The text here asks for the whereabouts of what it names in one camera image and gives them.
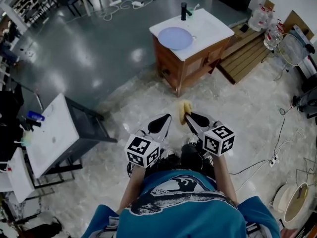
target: gray floor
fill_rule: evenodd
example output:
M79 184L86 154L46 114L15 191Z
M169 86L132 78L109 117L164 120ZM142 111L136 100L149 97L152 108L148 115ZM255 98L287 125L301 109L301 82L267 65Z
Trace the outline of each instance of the gray floor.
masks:
M74 19L66 7L53 8L48 21L43 25L39 20L38 26L31 28L15 46L17 53L20 48L25 49L21 52L24 64L12 73L23 84L38 90L45 107L62 92L94 108L116 88L155 63L149 27L178 16L183 1L189 7L199 3L200 8L227 25L248 18L248 13L237 12L218 0L158 0L140 10L121 10L110 22L99 17L100 12L90 18ZM92 2L99 10L99 1ZM79 3L77 7L85 13ZM26 109L37 109L33 102L34 98L27 101Z
M226 154L231 173L273 155L283 121L279 109L288 109L292 96L299 93L298 76L285 73L275 82L273 79L279 70L265 62L239 84L231 85L216 70L177 99L155 74L148 27L178 15L181 1L165 0L140 11L121 11L111 22L95 16L66 23L71 15L67 9L59 9L50 15L39 32L28 33L17 45L17 49L19 45L28 48L26 66L17 76L29 87L39 90L45 106L63 92L104 114L106 128L118 139L118 144L98 144L85 155L84 169L76 172L76 181L55 187L56 194L42 200L43 209L56 215L74 237L82 235L99 204L114 210L119 206L128 183L123 148L129 133L134 132L141 121L160 113L170 113L173 120L167 143L168 148L175 151L179 151L182 143L192 136L189 128L178 121L181 99L191 100L195 110L208 113L235 130L234 149ZM216 9L208 7L211 5L209 0L187 2L192 6L199 2L205 9ZM217 9L228 9L220 2L215 3ZM218 17L226 20L228 13L225 10ZM294 136L298 128L305 131L305 138ZM314 120L307 120L296 109L288 112L280 144L286 139L294 138L294 141L281 148L279 164L273 168L263 165L244 183L237 192L239 202L258 195L268 205L286 181L296 182L296 169L306 168L303 157L315 158L316 132ZM259 166L261 164L232 176L234 187L239 189ZM297 182L303 181L306 181L306 175L298 175ZM313 197L312 186L306 208ZM301 217L288 226L300 226L305 218L302 216L306 214L307 211L303 211ZM40 222L41 219L37 219L29 226Z
M274 82L279 71L268 63L259 64L238 85L231 85L216 70L212 75L201 79L193 88L187 89L180 99L191 100L194 110L208 113L230 125L236 140L233 151L226 154L231 173L238 172L257 161L271 158L282 125L283 116L279 109L290 106L290 100L299 92L296 75L286 73ZM167 137L168 149L179 152L182 142L192 134L178 120L178 102L169 86L162 82L154 70L141 73L115 90L98 110L106 117L105 126L118 144L100 143L83 159L84 169L77 171L76 181L55 187L56 194L43 198L43 208L57 216L65 229L74 237L86 229L94 210L99 204L117 209L121 196L128 183L127 161L123 148L129 133L144 119L159 113L170 113L173 117ZM294 135L298 128L305 131L305 138ZM270 168L265 164L237 192L238 201L258 195L268 206L276 191L286 182L296 183L296 169L305 169L303 157L311 160L316 154L317 127L313 119L296 109L286 115L280 144L286 139L293 142L284 144L278 153L280 163ZM237 190L261 164L247 171L231 176ZM306 181L306 174L300 173L297 183ZM313 177L308 177L308 184ZM315 188L310 187L305 209L289 224L290 228L299 227L308 215ZM40 219L29 225L41 223Z

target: white sink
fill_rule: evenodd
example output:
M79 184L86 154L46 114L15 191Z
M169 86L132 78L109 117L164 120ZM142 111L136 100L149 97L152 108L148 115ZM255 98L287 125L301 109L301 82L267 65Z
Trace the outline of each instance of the white sink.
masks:
M194 39L192 45L184 50L172 50L181 61L212 44L234 35L234 32L229 27L205 11L205 9L196 10L191 17L187 15L185 21L180 18L181 16L177 16L152 26L150 27L150 32L156 37L158 37L161 30L167 27L181 27L190 32Z

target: wire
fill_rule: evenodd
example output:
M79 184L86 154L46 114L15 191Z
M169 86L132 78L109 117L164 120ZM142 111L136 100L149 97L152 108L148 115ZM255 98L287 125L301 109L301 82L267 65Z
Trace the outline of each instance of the wire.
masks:
M296 38L296 36L294 36L294 35L292 35L292 34L282 34L282 35L290 35L290 36L293 36L293 37L299 42L299 44L302 46L302 43ZM281 49L279 48L279 44L277 44L277 47L278 47L278 50L279 50L281 56L284 58L284 60L285 60L287 63L289 63L289 64L292 65L292 66L298 66L298 64L292 64L291 62L289 62L289 61L283 56L283 54L282 54L282 52L281 52Z
M147 2L147 3L144 3L144 5L143 5L142 7L132 5L132 8L133 8L134 10L138 10L138 9L144 8L145 6L149 5L150 3L154 2L154 1L156 1L156 0L144 0L142 3L144 3L144 2ZM120 10L127 10L127 9L131 8L130 5L123 5L123 4L126 3L126 2L131 2L131 4L133 3L132 0L125 0L125 1L123 1L120 5L108 6L108 7L106 7L106 8L104 8L104 9L101 10L101 11L103 11L103 12L99 15L99 17L102 17L104 21L107 21L107 22L111 21L112 18L113 18L113 15L114 15L116 12L118 12L118 11L120 11ZM108 10L109 8L112 8L112 7L114 7L115 10L112 11L111 13L109 13L108 11L105 11L105 10Z
M284 126L284 123L285 123L286 113L289 112L291 109L292 109L292 108L290 108L290 109L287 110L287 111L285 111L284 109L279 109L279 113L280 113L282 116L284 116L284 120L283 120L282 127L281 127L281 130L280 130L279 135L278 135L278 140L277 140L277 143L276 143L276 145L275 145L274 152L273 152L273 153L274 153L274 159L275 159L275 160L276 160L276 154L277 154L276 148L277 148L277 145L278 145L279 140L280 140L280 138L281 138L281 132L282 132L282 129L283 129L283 126Z
M274 148L274 158L275 158L275 159L276 159L277 153L280 151L280 149L282 148L282 146L283 146L285 143L293 142L293 141L294 141L294 138L295 138L295 136L296 136L297 133L299 133L302 138L305 138L305 131L304 131L302 128L298 128L298 129L296 130L296 132L294 133L293 138L292 138L292 139L287 139L287 140L285 140L285 141L278 147L278 149L277 149L277 151L276 151L277 145L278 145L279 140L280 140L281 132L282 132L282 129L283 129L283 126L284 126L284 123L285 123L286 113L289 112L291 109L292 109L292 108L288 109L287 111L285 111L284 109L280 109L280 110L279 110L280 114L284 116L284 120L283 120L283 124L282 124L281 130L280 130L279 136L278 136L277 144L276 144L276 146L275 146L275 148ZM249 166L249 167L247 167L247 168L241 170L241 171L238 172L238 173L235 173L235 174L231 174L231 173L230 173L230 175L238 175L238 174L242 173L243 171L245 171L245 170L247 170L247 169L249 169L249 168L251 168L251 167L253 167L253 166L255 166L255 165L259 164L259 163L261 163L261 162L264 162L264 161L266 161L266 162L272 162L272 160L262 160L262 161L259 161L259 162L255 163L255 164L253 164L253 165L251 165L251 166ZM239 189L241 189L242 186L243 186L248 180L250 180L262 166L264 166L264 165L266 164L266 162L263 163L248 179L246 179L246 180L241 184L241 186L236 190L236 192L237 192Z
M263 167L265 164L266 164L266 163L263 163L263 164L253 173L253 175L251 175L248 179L246 179L246 180L241 184L241 186L236 190L236 192L238 192L238 191L242 188L242 186L243 186L248 180L250 180L250 179L257 173L257 171L259 171L260 168Z
M296 185L298 185L298 183L297 183L297 171L301 171L301 172L306 173L306 182L308 181L308 175L315 175L315 174L316 174L316 173L315 173L315 165L317 164L317 150L316 150L316 154L315 154L315 161L312 161L312 160L307 159L307 158L305 158L305 157L304 157L304 161L305 161L305 164L306 164L306 171L305 171L305 170L301 170L301 169L296 169L296 173L295 173L295 182L296 182ZM313 162L313 163L314 163L314 167L308 169L307 161Z
M269 162L271 162L272 160L262 160L262 161L256 162L256 163L253 164L252 166L249 166L249 167L245 168L244 170L241 170L241 171L238 172L238 173L235 173L235 174L229 173L229 174L230 174L230 175L238 175L238 174L242 173L243 171L245 171L245 170L247 170L247 169L249 169L249 168L251 168L251 167L253 167L253 166L257 165L257 164L262 163L263 161L269 161Z

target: blue plate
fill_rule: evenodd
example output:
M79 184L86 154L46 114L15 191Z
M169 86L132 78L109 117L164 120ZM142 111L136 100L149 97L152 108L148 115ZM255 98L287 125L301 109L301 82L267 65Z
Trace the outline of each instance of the blue plate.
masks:
M158 41L169 49L183 50L193 43L193 37L183 28L168 27L160 31Z

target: plastic bottle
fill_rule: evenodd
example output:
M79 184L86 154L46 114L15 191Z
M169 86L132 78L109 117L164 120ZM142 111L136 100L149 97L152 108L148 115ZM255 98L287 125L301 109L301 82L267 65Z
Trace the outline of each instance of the plastic bottle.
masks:
M251 17L248 21L248 25L254 31L260 32L263 24L267 21L268 14L266 8L259 3L259 6L252 11Z
M263 24L263 27L262 29L267 29L273 19L273 9L271 7L269 7L267 10L266 10L266 13L267 13L267 20L265 21L265 23Z
M38 120L44 121L45 120L44 116L42 116L41 114L36 113L34 111L31 111L31 110L29 110L29 112L28 112L28 118L34 119L35 121L38 121Z
M263 43L267 49L274 50L276 46L281 42L281 40L283 40L283 27L284 25L279 20L277 24L271 24L267 31L264 33L265 39Z

